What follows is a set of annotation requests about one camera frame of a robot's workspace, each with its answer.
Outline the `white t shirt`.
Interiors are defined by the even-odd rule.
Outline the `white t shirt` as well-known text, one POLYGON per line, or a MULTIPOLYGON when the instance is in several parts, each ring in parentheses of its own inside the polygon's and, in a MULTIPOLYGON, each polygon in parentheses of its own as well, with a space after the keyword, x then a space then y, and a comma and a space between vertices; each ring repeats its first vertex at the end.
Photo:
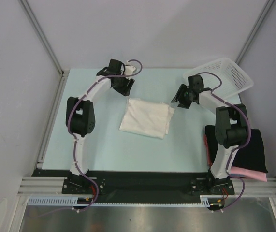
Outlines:
POLYGON ((174 108, 165 103, 153 103, 129 98, 119 130, 163 139, 169 133, 174 108))

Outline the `white perforated plastic basket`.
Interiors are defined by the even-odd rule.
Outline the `white perforated plastic basket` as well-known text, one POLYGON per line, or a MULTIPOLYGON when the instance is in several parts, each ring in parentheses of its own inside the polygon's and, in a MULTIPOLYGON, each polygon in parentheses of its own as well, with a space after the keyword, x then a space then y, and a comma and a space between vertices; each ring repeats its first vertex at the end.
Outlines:
POLYGON ((215 94, 227 100, 253 87, 252 79, 234 61, 219 58, 186 71, 183 74, 185 83, 188 77, 200 74, 205 87, 215 90, 215 94))

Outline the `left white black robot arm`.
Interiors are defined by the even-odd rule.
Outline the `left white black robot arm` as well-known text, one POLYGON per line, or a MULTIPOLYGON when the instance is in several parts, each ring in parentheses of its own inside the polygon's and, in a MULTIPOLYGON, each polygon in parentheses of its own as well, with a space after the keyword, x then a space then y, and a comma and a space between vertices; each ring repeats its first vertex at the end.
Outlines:
POLYGON ((135 82, 134 76, 141 72, 132 62, 141 62, 135 59, 126 63, 111 59, 109 65, 99 70, 94 83, 79 97, 69 97, 66 106, 66 127, 73 137, 73 163, 70 172, 80 176, 88 172, 89 168, 83 163, 83 149, 87 137, 93 132, 96 124, 94 105, 95 101, 106 91, 113 89, 127 97, 135 82))

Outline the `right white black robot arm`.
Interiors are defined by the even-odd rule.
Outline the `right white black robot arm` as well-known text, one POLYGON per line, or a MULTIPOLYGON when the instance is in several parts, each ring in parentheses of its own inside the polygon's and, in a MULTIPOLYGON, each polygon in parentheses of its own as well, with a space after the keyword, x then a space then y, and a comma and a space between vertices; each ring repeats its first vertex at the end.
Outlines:
POLYGON ((230 176, 230 169, 237 151, 248 145, 251 128, 243 104, 231 104, 215 94, 222 80, 215 74, 207 72, 219 80, 219 85, 211 89, 204 86, 202 73, 188 77, 188 84, 181 84, 171 104, 188 109, 192 103, 199 104, 212 112, 215 117, 215 138, 218 150, 210 167, 211 179, 206 181, 206 189, 217 194, 223 189, 222 179, 230 176))

